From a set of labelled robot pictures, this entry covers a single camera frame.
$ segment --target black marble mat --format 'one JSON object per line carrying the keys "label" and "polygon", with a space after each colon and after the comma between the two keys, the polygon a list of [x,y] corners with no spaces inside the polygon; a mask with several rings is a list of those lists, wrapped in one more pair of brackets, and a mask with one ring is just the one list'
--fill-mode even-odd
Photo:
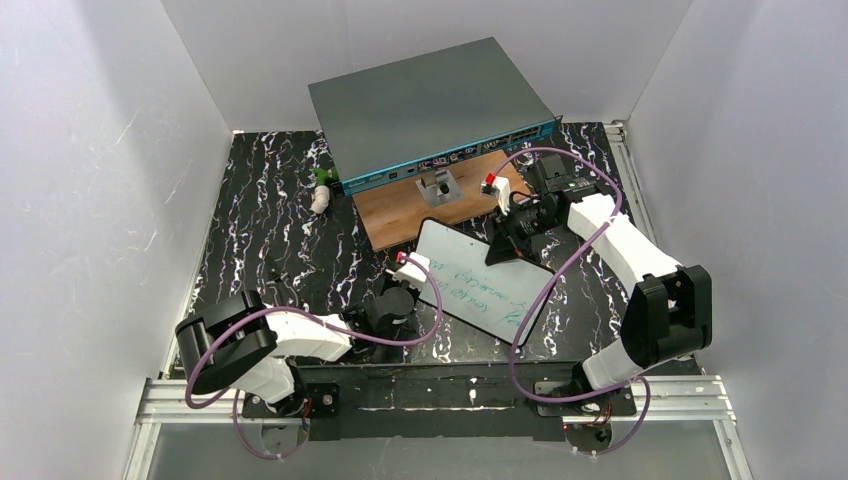
{"label": "black marble mat", "polygon": [[[600,123],[564,124],[533,146],[558,146],[580,154],[618,181]],[[519,162],[524,164],[529,158]],[[338,313],[369,294],[388,258],[412,242],[374,252],[351,198],[333,199],[324,215],[309,210],[313,167],[329,168],[332,157],[321,132],[237,135],[213,216],[190,313],[241,289],[256,289],[266,303],[268,259],[281,259],[301,300],[316,314]],[[575,165],[574,173],[590,174]],[[624,211],[629,208],[625,202]],[[485,239],[484,219],[459,226]],[[543,263],[556,269],[578,247],[564,228],[547,235]],[[617,336],[626,295],[599,256],[589,251],[560,281],[521,351],[525,360],[580,360]],[[435,312],[419,304],[407,337],[428,330]],[[386,362],[448,363],[505,361],[506,345],[447,317],[428,342],[385,357]]]}

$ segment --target metal frame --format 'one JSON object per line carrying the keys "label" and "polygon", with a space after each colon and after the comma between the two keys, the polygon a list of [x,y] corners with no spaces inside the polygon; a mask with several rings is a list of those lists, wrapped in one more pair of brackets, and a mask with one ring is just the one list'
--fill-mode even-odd
{"label": "metal frame", "polygon": [[[653,243],[650,217],[645,209],[639,182],[633,168],[632,157],[626,145],[627,131],[624,122],[605,124],[613,157],[621,176],[622,187],[630,204],[631,216],[636,227]],[[185,405],[184,380],[167,380],[167,372],[176,357],[176,342],[171,342],[163,369],[166,380],[148,380],[142,395],[136,430],[133,437],[129,461],[124,470],[124,479],[147,479],[151,462],[159,440],[162,424],[171,423],[229,423],[232,422],[234,391],[230,391],[204,410],[192,410]],[[712,421],[716,437],[721,446],[730,478],[749,480],[752,477],[742,444],[736,432],[736,415],[727,396],[727,391],[718,375],[699,376],[648,376],[651,384],[651,408],[645,421]],[[645,387],[641,383],[631,386],[637,412],[645,406]],[[241,415],[241,405],[237,407]],[[613,422],[634,422],[632,417],[615,416]],[[585,416],[564,416],[564,424],[586,423]],[[300,419],[241,419],[244,423],[268,425],[297,425]]]}

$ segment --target white wall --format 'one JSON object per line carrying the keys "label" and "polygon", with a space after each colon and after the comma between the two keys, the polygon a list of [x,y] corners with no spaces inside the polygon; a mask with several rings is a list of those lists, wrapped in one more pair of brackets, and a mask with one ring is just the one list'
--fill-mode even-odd
{"label": "white wall", "polygon": [[307,85],[494,36],[567,121],[627,118],[691,0],[162,0],[232,129],[318,128]]}
{"label": "white wall", "polygon": [[0,476],[120,477],[230,139],[158,1],[0,3]]}
{"label": "white wall", "polygon": [[661,245],[713,276],[722,375],[757,478],[848,462],[848,8],[695,0],[630,120]]}

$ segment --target white robotic arm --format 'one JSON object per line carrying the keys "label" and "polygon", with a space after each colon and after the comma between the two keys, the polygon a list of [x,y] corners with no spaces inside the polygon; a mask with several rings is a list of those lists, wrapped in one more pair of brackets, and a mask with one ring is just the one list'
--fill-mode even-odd
{"label": "white robotic arm", "polygon": [[[429,259],[417,253],[409,258],[424,268],[430,264]],[[414,309],[426,280],[416,265],[406,262],[397,271],[387,271],[377,295],[369,302],[350,307],[342,315],[318,316],[323,324],[293,312],[266,314],[218,348],[202,367],[194,393],[233,386],[258,395],[281,413],[296,410],[302,403],[298,395],[293,395],[299,380],[284,357],[316,357],[334,362],[356,346],[350,335],[326,326],[371,336],[399,328]],[[263,308],[259,294],[248,290],[181,322],[176,335],[186,371],[197,368],[200,357],[218,335]],[[359,345],[363,352],[372,346]]]}
{"label": "white robotic arm", "polygon": [[489,265],[517,257],[538,261],[531,239],[565,225],[584,240],[606,222],[592,244],[624,285],[629,303],[620,336],[575,367],[578,386],[571,394],[597,390],[633,378],[650,367],[705,348],[712,340],[711,280],[700,266],[682,267],[652,244],[627,215],[612,217],[615,202],[595,181],[568,175],[557,155],[530,166],[537,198],[518,204],[509,182],[490,175],[481,193],[498,198],[490,215]]}
{"label": "white robotic arm", "polygon": [[[347,329],[338,315],[318,316],[328,325]],[[351,348],[351,337],[336,333],[317,323],[289,312],[265,316],[268,327],[277,335],[277,348],[233,382],[233,387],[277,403],[295,391],[291,368],[281,357],[316,357],[335,362]]]}

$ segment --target purple cable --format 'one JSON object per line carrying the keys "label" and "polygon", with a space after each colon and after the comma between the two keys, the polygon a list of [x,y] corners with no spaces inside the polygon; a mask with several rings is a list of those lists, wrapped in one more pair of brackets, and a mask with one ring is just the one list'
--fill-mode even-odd
{"label": "purple cable", "polygon": [[209,359],[212,357],[212,355],[218,350],[218,348],[220,348],[221,345],[225,341],[227,341],[228,338],[230,338],[232,335],[234,335],[235,332],[241,330],[245,325],[256,320],[257,318],[268,315],[269,313],[274,313],[274,312],[296,313],[298,315],[305,317],[307,320],[311,320],[311,321],[317,323],[318,325],[322,325],[324,328],[330,329],[334,332],[341,333],[341,334],[344,334],[344,335],[349,335],[351,337],[358,338],[360,340],[367,340],[369,342],[378,343],[380,345],[388,345],[390,347],[411,347],[413,345],[418,345],[419,343],[424,343],[427,340],[429,340],[433,335],[436,334],[436,330],[439,329],[439,325],[442,323],[442,294],[439,291],[439,287],[438,287],[438,284],[436,283],[436,279],[433,278],[433,276],[430,274],[430,272],[423,265],[421,265],[420,263],[416,262],[415,260],[409,258],[406,254],[403,254],[403,258],[404,258],[404,260],[415,265],[422,272],[424,272],[424,275],[427,277],[427,281],[430,282],[430,285],[433,287],[433,291],[435,292],[435,295],[436,295],[436,323],[433,325],[433,328],[430,329],[430,331],[427,332],[424,336],[416,338],[415,340],[403,340],[403,341],[387,340],[385,338],[373,337],[371,335],[366,335],[364,333],[352,332],[352,331],[347,330],[345,328],[336,327],[335,325],[328,325],[326,322],[324,322],[324,320],[321,320],[320,318],[316,317],[315,315],[313,315],[309,312],[303,311],[299,308],[294,308],[294,307],[266,308],[264,310],[260,310],[260,311],[255,312],[255,313],[251,313],[250,315],[248,315],[248,316],[244,317],[243,319],[239,320],[238,322],[234,323],[230,328],[225,330],[224,333],[221,334],[220,337],[218,337],[214,342],[212,342],[212,345],[209,345],[209,349],[207,349],[206,352],[204,352],[203,355],[201,355],[200,359],[197,361],[197,365],[194,367],[194,370],[192,370],[191,375],[188,376],[188,385],[186,386],[186,392],[185,392],[186,405],[188,405],[190,408],[193,408],[193,409],[206,408],[209,405],[212,405],[213,403],[218,401],[218,399],[220,399],[227,392],[227,390],[229,390],[229,387],[225,388],[225,389],[219,391],[218,393],[216,393],[215,395],[213,395],[212,398],[210,398],[210,399],[208,399],[204,402],[200,402],[200,403],[196,403],[191,398],[191,392],[194,390],[194,384],[197,383],[197,377],[200,376],[200,371],[203,369],[203,365],[206,365],[206,363],[209,361]]}
{"label": "purple cable", "polygon": [[[498,173],[500,173],[500,171],[509,162],[511,162],[513,159],[515,159],[519,155],[529,153],[529,152],[558,153],[558,154],[561,154],[561,155],[566,155],[568,157],[571,157],[574,160],[577,160],[578,162],[582,163],[583,165],[586,165],[587,167],[589,167],[590,170],[595,172],[596,175],[601,177],[613,189],[613,192],[615,192],[615,207],[613,208],[612,213],[610,213],[610,218],[615,217],[621,211],[621,205],[624,202],[624,196],[621,193],[621,189],[618,188],[618,185],[615,184],[615,182],[612,180],[612,178],[610,178],[601,169],[599,169],[595,165],[591,164],[590,162],[584,160],[580,156],[575,155],[571,152],[567,152],[567,151],[562,150],[560,148],[532,147],[532,148],[525,148],[523,150],[519,150],[519,151],[513,153],[512,155],[510,155],[497,168],[497,170],[495,170],[494,174],[497,175]],[[539,295],[536,297],[536,300],[534,300],[533,304],[530,305],[530,308],[527,310],[527,313],[524,315],[524,319],[521,321],[521,324],[518,326],[518,330],[515,332],[515,338],[512,341],[513,345],[518,345],[518,342],[521,339],[521,334],[524,333],[524,329],[527,328],[527,324],[530,323],[530,319],[534,316],[536,309],[539,308],[539,305],[544,301],[545,298],[547,298],[548,293],[554,288],[554,285],[556,285],[556,282],[559,280],[559,278],[565,273],[566,270],[568,270],[568,267],[570,267],[578,258],[580,258],[583,255],[583,253],[586,252],[586,250],[589,249],[589,247],[592,246],[592,243],[594,243],[595,240],[597,240],[601,235],[604,234],[604,232],[607,230],[607,228],[609,228],[609,226],[610,226],[609,221],[604,222],[604,224],[601,225],[600,228],[598,228],[595,231],[595,233],[593,233],[589,238],[586,239],[586,241],[583,243],[583,245],[580,246],[580,248],[577,249],[577,251],[575,251],[570,257],[568,257],[568,260],[566,260],[565,263],[559,268],[559,270],[557,270],[556,273],[551,277],[551,279],[548,280],[548,283],[546,283],[545,286],[542,288],[542,291],[539,292]],[[587,400],[589,398],[597,397],[598,395],[602,395],[604,393],[608,393],[608,392],[611,392],[613,390],[618,390],[619,388],[625,387],[628,384],[628,381],[624,381],[624,382],[616,383],[615,385],[610,385],[608,387],[599,388],[598,390],[593,390],[593,391],[588,392],[588,393],[583,393],[583,394],[580,394],[580,395],[572,395],[570,397],[560,397],[560,398],[542,397],[542,396],[534,394],[533,392],[528,391],[523,386],[521,386],[521,383],[518,381],[518,376],[516,375],[516,372],[515,372],[515,360],[516,360],[516,349],[514,347],[510,347],[510,349],[509,349],[509,374],[510,374],[510,379],[512,380],[512,384],[515,385],[515,388],[518,389],[518,391],[521,392],[522,395],[529,398],[530,400],[540,402],[540,403],[561,404],[561,403],[576,402],[576,401],[580,401],[580,400]],[[637,420],[636,425],[634,425],[634,427],[630,431],[630,433],[628,433],[627,436],[625,436],[624,439],[622,439],[622,441],[616,443],[616,445],[613,448],[604,450],[605,453],[610,453],[612,451],[615,451],[621,445],[624,445],[624,443],[626,441],[630,440],[630,438],[632,438],[633,435],[636,433],[636,430],[639,429],[639,426],[642,425],[642,421],[645,419],[645,416],[647,415],[648,406],[651,403],[651,401],[650,401],[650,387],[648,386],[648,381],[645,380],[644,377],[638,376],[636,378],[639,381],[641,381],[642,383],[645,384],[645,390],[648,394],[648,398],[645,401],[645,408],[642,411],[642,415],[639,417],[639,420]]]}

